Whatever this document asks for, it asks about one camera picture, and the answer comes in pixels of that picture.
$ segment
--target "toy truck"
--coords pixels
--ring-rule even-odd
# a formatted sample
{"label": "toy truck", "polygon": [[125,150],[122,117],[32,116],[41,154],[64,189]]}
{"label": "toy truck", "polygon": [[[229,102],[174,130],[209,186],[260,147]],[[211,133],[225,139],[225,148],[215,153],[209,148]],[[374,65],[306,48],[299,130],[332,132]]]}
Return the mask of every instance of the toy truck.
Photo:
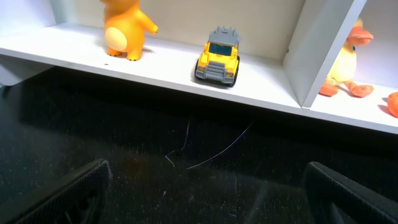
{"label": "toy truck", "polygon": [[195,78],[233,87],[239,70],[239,40],[236,30],[217,27],[198,59]]}

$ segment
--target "gray front bumper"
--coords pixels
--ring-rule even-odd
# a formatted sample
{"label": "gray front bumper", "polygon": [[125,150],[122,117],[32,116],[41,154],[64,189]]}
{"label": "gray front bumper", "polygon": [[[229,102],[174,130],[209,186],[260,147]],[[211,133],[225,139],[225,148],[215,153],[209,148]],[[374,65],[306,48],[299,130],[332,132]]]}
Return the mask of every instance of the gray front bumper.
{"label": "gray front bumper", "polygon": [[205,67],[205,71],[197,69],[195,76],[205,80],[214,80],[225,84],[231,84],[234,82],[234,77],[226,76],[226,69],[223,63],[209,62],[209,65]]}

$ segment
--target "orange beak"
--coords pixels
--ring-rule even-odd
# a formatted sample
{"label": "orange beak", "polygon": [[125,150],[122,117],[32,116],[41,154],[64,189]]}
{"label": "orange beak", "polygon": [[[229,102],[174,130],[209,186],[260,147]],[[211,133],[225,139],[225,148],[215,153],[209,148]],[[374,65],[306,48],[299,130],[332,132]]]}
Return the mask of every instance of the orange beak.
{"label": "orange beak", "polygon": [[373,40],[373,35],[362,27],[354,27],[347,38],[348,43],[352,45],[365,45]]}

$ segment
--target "black table surface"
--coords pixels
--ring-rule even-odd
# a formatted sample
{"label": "black table surface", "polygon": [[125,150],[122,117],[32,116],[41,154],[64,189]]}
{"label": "black table surface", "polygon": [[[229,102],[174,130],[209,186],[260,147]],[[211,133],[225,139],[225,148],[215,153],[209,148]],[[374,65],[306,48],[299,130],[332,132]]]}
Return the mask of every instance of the black table surface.
{"label": "black table surface", "polygon": [[0,92],[0,204],[97,158],[101,223],[313,223],[311,161],[398,201],[391,134],[57,67]]}

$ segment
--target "white shelf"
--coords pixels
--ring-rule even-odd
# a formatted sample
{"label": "white shelf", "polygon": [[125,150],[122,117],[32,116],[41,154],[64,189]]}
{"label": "white shelf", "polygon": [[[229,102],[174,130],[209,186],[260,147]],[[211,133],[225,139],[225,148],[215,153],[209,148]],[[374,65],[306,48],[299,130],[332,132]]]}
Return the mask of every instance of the white shelf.
{"label": "white shelf", "polygon": [[146,38],[142,59],[131,62],[107,55],[102,40],[102,29],[60,24],[3,37],[0,54],[288,113],[300,112],[281,62],[241,54],[238,80],[233,88],[224,88],[194,80],[201,46]]}
{"label": "white shelf", "polygon": [[377,85],[373,87],[374,92],[365,98],[355,98],[348,90],[340,90],[331,98],[318,95],[311,107],[310,116],[398,134],[398,118],[393,117],[387,108],[388,96],[398,90]]}

